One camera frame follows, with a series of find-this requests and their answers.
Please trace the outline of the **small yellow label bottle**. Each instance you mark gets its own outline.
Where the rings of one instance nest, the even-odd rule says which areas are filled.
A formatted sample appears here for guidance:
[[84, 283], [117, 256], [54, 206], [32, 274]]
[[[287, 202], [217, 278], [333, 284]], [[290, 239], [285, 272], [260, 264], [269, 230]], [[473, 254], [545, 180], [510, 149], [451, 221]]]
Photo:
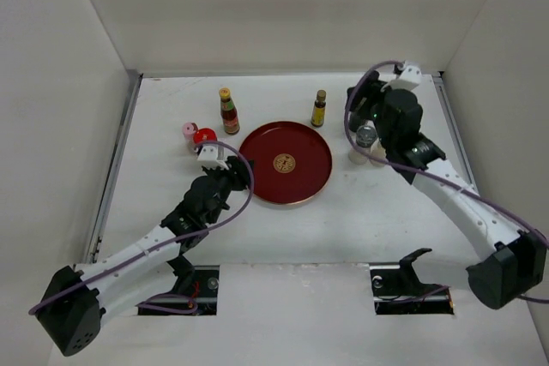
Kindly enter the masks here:
[[311, 113], [311, 125], [314, 127], [322, 127], [324, 124], [326, 97], [327, 94], [325, 90], [317, 91], [313, 110]]

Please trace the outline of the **tall dark soy bottle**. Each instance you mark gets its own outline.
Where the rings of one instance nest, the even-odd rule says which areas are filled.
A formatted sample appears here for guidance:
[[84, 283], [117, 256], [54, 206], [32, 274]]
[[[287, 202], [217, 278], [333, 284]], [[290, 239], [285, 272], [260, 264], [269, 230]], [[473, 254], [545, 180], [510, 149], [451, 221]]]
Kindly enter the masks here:
[[358, 106], [354, 111], [351, 111], [348, 120], [348, 128], [351, 132], [356, 133], [360, 126], [364, 126], [372, 122], [372, 114], [370, 106], [362, 104]]

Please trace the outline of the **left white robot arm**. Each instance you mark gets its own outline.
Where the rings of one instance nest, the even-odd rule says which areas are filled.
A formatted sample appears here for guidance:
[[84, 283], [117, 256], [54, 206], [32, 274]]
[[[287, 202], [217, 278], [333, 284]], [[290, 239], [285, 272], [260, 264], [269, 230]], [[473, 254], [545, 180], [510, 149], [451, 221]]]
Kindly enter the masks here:
[[[125, 249], [77, 270], [65, 266], [51, 277], [40, 302], [29, 311], [65, 357], [86, 348], [112, 317], [149, 298], [183, 296], [192, 286], [193, 266], [185, 253], [221, 226], [233, 191], [253, 191], [253, 162], [230, 156], [225, 165], [204, 167], [183, 200], [147, 235]], [[141, 287], [140, 277], [166, 272], [163, 286]]]

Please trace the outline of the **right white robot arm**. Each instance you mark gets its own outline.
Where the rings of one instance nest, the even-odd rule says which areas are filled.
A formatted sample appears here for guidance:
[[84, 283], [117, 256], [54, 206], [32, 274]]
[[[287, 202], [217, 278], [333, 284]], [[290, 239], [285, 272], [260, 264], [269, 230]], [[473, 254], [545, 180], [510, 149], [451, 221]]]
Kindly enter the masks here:
[[391, 166], [427, 196], [473, 246], [479, 262], [467, 267], [470, 291], [486, 307], [501, 309], [544, 278], [548, 241], [512, 212], [478, 195], [420, 131], [423, 108], [413, 90], [422, 81], [418, 66], [389, 61], [394, 78], [382, 81], [376, 64], [348, 89], [344, 118], [359, 113], [374, 124], [385, 151], [376, 162]]

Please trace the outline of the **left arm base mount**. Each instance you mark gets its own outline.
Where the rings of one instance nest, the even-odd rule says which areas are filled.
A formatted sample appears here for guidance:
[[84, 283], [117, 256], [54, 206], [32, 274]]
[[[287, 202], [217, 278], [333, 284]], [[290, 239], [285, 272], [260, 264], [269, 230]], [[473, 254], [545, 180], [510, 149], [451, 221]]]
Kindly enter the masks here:
[[184, 256], [169, 262], [176, 281], [168, 292], [160, 293], [137, 306], [140, 316], [217, 315], [220, 290], [219, 266], [195, 266]]

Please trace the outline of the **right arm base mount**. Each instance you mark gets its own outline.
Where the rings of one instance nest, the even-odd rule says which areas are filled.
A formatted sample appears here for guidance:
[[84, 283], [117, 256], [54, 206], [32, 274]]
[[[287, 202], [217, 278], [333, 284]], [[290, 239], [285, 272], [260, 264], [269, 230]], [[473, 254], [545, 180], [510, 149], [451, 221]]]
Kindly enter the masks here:
[[423, 283], [413, 264], [432, 249], [421, 248], [399, 261], [369, 264], [374, 311], [377, 315], [453, 315], [447, 285]]

